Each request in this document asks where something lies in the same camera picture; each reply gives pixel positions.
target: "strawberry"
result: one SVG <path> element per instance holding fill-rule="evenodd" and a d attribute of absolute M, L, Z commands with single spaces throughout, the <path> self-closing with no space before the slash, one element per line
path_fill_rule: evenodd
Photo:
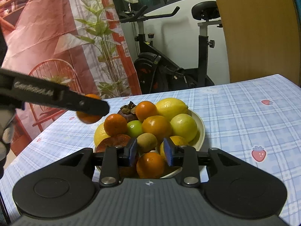
<path fill-rule="evenodd" d="M 266 157 L 266 151 L 261 146 L 255 146 L 251 154 L 254 160 L 257 162 L 262 162 Z"/>
<path fill-rule="evenodd" d="M 266 100 L 262 100 L 261 102 L 262 102 L 264 105 L 272 105 L 272 103 L 273 103 L 272 101 L 269 101 L 269 100 L 267 100 L 267 99 L 266 99 Z"/>

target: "bike seat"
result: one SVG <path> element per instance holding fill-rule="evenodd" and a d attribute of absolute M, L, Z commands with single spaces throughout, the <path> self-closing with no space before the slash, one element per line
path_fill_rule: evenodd
<path fill-rule="evenodd" d="M 220 17 L 216 1 L 200 2 L 191 9 L 192 17 L 196 20 L 211 20 Z"/>

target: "black robotic gripper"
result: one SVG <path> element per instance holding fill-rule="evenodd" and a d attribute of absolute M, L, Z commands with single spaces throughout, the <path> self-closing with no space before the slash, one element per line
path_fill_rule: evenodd
<path fill-rule="evenodd" d="M 79 225 L 287 225 L 278 217 L 284 184 L 220 149 L 198 152 L 166 138 L 167 163 L 181 166 L 180 173 L 120 178 L 119 167 L 133 166 L 136 152 L 136 139 L 104 153 L 84 148 L 23 177 L 12 193 L 22 215 L 14 225 L 78 225 L 79 218 Z M 95 166 L 102 166 L 98 183 Z M 206 166 L 208 182 L 201 182 L 199 166 Z"/>

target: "blue plaid tablecloth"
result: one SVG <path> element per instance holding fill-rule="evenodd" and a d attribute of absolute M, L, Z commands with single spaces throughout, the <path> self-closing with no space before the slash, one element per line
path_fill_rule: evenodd
<path fill-rule="evenodd" d="M 301 89 L 280 75 L 206 88 L 131 96 L 107 100 L 117 113 L 130 100 L 157 101 L 175 97 L 198 113 L 206 127 L 203 148 L 217 147 L 281 179 L 288 190 L 281 217 L 290 225 L 301 223 Z M 12 198 L 14 184 L 34 172 L 84 147 L 94 147 L 97 126 L 81 123 L 68 111 L 35 138 L 8 166 L 0 180 L 12 221 L 19 213 Z M 261 146 L 261 158 L 252 157 Z M 96 170 L 93 180 L 97 180 Z M 207 181 L 206 171 L 201 180 Z"/>

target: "exercise bike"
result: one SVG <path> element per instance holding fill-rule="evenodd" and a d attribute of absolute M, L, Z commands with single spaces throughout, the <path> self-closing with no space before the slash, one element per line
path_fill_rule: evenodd
<path fill-rule="evenodd" d="M 135 37 L 135 41 L 139 42 L 140 53 L 138 59 L 134 62 L 134 66 L 137 71 L 142 94 L 213 86 L 213 81 L 207 76 L 207 62 L 208 46 L 214 48 L 215 42 L 208 40 L 207 26 L 218 25 L 218 27 L 222 27 L 221 20 L 210 21 L 211 19 L 220 17 L 216 2 L 202 2 L 192 8 L 194 19 L 205 20 L 198 23 L 200 27 L 199 58 L 198 68 L 194 69 L 179 67 L 170 58 L 156 49 L 153 46 L 153 33 L 148 34 L 149 42 L 145 39 L 144 21 L 172 17 L 180 8 L 177 6 L 170 14 L 145 16 L 143 13 L 147 8 L 147 6 L 143 6 L 139 11 L 123 11 L 119 14 L 121 23 L 138 23 L 138 36 Z"/>

